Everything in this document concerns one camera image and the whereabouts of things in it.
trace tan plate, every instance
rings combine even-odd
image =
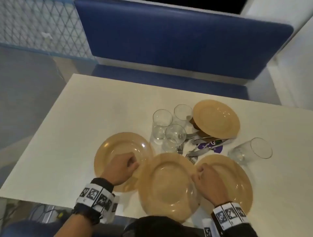
[[[190,175],[193,164],[177,153],[163,153],[147,162],[138,182],[141,205],[148,215],[184,222],[199,207]]]
[[[240,122],[236,113],[216,100],[203,100],[193,108],[193,119],[205,133],[216,138],[236,137]]]
[[[213,166],[222,178],[231,201],[239,203],[243,211],[248,214],[252,206],[252,186],[245,171],[232,159],[223,155],[208,155],[203,157],[196,166],[203,163]],[[201,199],[201,206],[211,214],[213,205],[206,199]]]
[[[140,166],[127,182],[114,187],[114,191],[116,192],[128,192],[136,189],[144,162],[153,157],[149,142],[136,133],[117,133],[105,140],[95,155],[95,174],[99,177],[105,166],[116,154],[127,152],[133,152],[135,154]]]

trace white table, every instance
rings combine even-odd
[[[74,74],[0,190],[0,196],[72,208],[94,177],[101,143],[119,132],[149,140],[152,115],[203,99],[229,105],[241,130],[222,154],[253,137],[273,156],[248,164],[254,191],[248,215],[259,236],[310,236],[313,200],[313,112],[271,104]],[[117,215],[145,216],[138,193],[121,195]],[[198,210],[185,225],[201,227]]]

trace seat backrest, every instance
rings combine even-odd
[[[123,0],[76,0],[94,56],[255,79],[292,26]]]

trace drinking glass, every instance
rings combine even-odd
[[[153,114],[152,135],[156,139],[163,139],[166,128],[172,123],[173,116],[166,109],[159,109]]]
[[[162,149],[165,152],[177,152],[177,148],[186,139],[186,131],[179,124],[171,124],[165,131]]]
[[[273,150],[270,144],[262,138],[253,138],[228,152],[228,156],[237,163],[246,163],[259,158],[271,158]]]
[[[179,124],[182,127],[192,118],[192,108],[186,104],[179,104],[174,109],[173,123]]]

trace white wall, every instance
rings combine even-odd
[[[313,17],[277,55],[277,65],[295,105],[313,110]]]
[[[242,15],[288,22],[295,31],[313,14],[313,0],[249,0]]]

